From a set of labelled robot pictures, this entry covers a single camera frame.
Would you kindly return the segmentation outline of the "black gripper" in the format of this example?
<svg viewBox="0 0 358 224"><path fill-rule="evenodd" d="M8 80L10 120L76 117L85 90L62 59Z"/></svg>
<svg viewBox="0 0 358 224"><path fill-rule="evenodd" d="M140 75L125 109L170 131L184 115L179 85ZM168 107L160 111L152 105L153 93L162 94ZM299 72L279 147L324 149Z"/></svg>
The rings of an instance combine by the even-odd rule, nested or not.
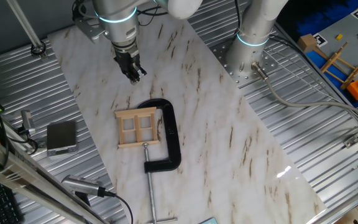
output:
<svg viewBox="0 0 358 224"><path fill-rule="evenodd" d="M131 55L129 52L119 52L116 50L114 52L114 60L119 64L122 73L130 80L132 85L137 83L137 74L139 74L140 77L147 74L140 66L140 55L138 53Z"/></svg>

